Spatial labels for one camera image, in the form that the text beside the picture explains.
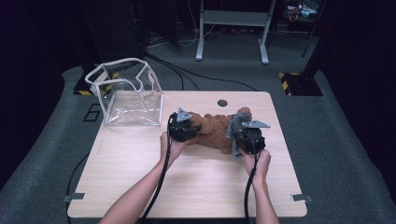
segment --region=brown teddy bear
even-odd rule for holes
[[[251,112],[248,107],[240,108],[237,113]],[[231,115],[210,115],[205,114],[204,117],[194,112],[189,112],[192,115],[191,125],[202,125],[201,131],[197,136],[190,141],[190,144],[201,144],[208,147],[220,149],[223,154],[231,154],[233,152],[233,140],[227,138],[227,128],[230,123]]]

